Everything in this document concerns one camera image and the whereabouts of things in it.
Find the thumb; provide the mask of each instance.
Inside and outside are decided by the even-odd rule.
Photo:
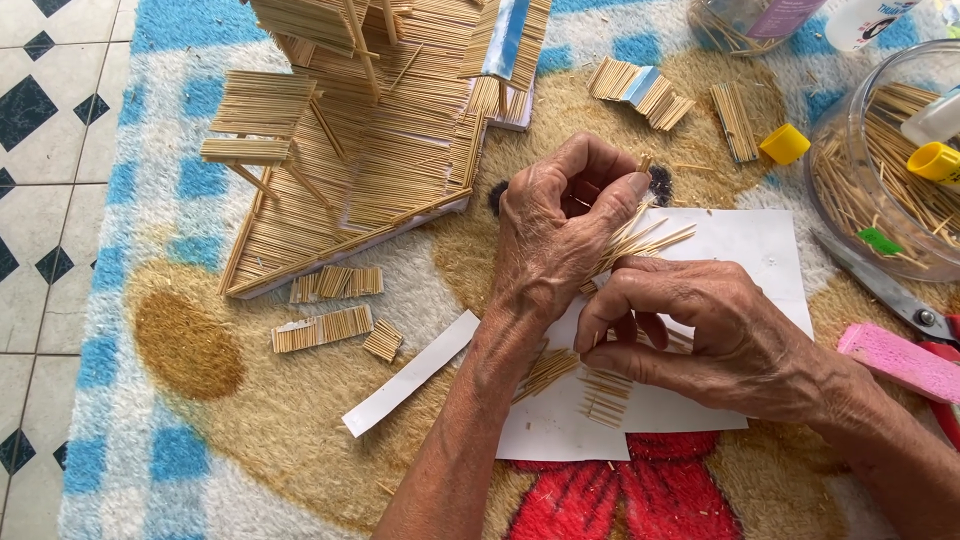
[[[649,186],[650,175],[647,173],[621,176],[597,195],[589,212],[573,219],[583,220],[595,234],[609,237],[634,217]]]
[[[610,341],[580,355],[589,367],[609,369],[636,380],[686,394],[699,379],[703,363],[697,356],[659,351],[643,343]]]

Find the scissor blade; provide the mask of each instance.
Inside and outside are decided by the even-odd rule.
[[[931,337],[947,341],[955,340],[950,333],[947,320],[937,310],[918,300],[910,291],[903,288],[903,285],[895,282],[893,278],[873,266],[867,259],[840,243],[832,234],[819,233],[813,229],[810,229],[810,231],[837,261],[837,264],[850,272],[861,285],[896,313],[900,319],[903,319],[906,324]],[[933,316],[931,326],[921,324],[916,318],[917,313],[924,309]]]

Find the white bottle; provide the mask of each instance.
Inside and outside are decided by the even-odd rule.
[[[838,51],[855,51],[919,3],[920,0],[851,0],[830,17],[824,35]]]
[[[960,133],[960,86],[930,102],[900,124],[900,132],[917,146],[947,142]]]

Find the pink sponge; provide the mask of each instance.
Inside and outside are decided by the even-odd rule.
[[[935,402],[960,403],[960,365],[877,325],[850,325],[840,338],[837,351]]]

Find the green price sticker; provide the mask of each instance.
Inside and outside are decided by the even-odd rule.
[[[903,251],[903,248],[898,246],[893,242],[893,240],[887,238],[883,235],[883,233],[873,227],[870,229],[864,229],[856,235],[868,245],[872,246],[875,250],[881,252],[883,255],[896,255],[897,253]]]

